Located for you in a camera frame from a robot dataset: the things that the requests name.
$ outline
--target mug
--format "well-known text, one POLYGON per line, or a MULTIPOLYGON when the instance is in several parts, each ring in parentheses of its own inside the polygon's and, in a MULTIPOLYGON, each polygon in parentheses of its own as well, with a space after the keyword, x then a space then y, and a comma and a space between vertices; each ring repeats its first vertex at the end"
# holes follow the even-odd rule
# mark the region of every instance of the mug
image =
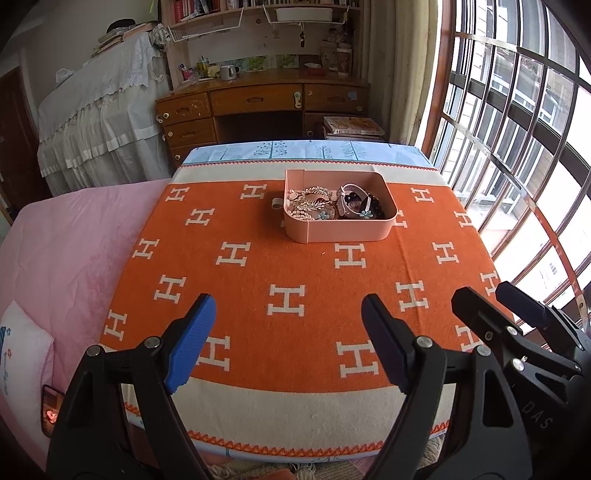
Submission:
POLYGON ((224 81, 235 80, 239 68, 235 65, 224 65, 220 68, 220 78, 224 81))

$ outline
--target white pillowcase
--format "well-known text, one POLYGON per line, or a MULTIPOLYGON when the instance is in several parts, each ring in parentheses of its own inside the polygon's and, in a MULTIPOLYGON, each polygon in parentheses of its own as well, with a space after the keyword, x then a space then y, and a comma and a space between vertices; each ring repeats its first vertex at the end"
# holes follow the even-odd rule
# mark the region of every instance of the white pillowcase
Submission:
POLYGON ((0 320, 0 394, 15 420, 44 451, 41 387, 53 377, 53 337, 13 301, 0 320))

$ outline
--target doorway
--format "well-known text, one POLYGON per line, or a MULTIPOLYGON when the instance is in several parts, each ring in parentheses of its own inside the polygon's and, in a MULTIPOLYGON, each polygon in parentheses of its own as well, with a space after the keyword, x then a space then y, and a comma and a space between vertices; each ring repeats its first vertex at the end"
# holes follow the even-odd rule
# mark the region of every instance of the doorway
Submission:
POLYGON ((13 211, 51 197, 37 163, 38 146, 16 68, 0 78, 0 190, 13 211))

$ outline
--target phone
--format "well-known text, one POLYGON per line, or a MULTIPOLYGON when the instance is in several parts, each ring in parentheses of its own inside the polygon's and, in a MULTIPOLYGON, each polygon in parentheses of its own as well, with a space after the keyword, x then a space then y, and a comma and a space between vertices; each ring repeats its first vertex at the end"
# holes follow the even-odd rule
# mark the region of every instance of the phone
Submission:
POLYGON ((46 437, 51 438, 64 394, 49 385, 41 389, 41 430, 46 437))

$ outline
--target metal screw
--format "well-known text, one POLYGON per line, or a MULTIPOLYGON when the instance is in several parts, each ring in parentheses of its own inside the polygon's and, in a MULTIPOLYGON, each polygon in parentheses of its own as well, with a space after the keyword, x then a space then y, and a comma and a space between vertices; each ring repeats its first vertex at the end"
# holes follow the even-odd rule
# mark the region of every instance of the metal screw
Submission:
POLYGON ((160 338, 158 337, 148 337, 144 340, 144 345, 146 348, 156 348, 160 345, 160 338))
POLYGON ((86 349, 86 355, 88 356, 97 356, 100 353, 100 346, 98 345, 90 345, 86 349))
POLYGON ((431 348, 433 346, 433 340, 429 337, 420 336, 417 337, 417 345, 422 346, 423 348, 431 348))
POLYGON ((486 345, 478 345, 476 347, 476 351, 481 356, 489 356, 491 354, 491 349, 486 345))
POLYGON ((518 358, 514 358, 513 360, 511 360, 511 365, 513 365, 513 368, 515 368, 515 370, 517 370, 518 372, 522 372, 523 370, 525 370, 525 364, 518 358))

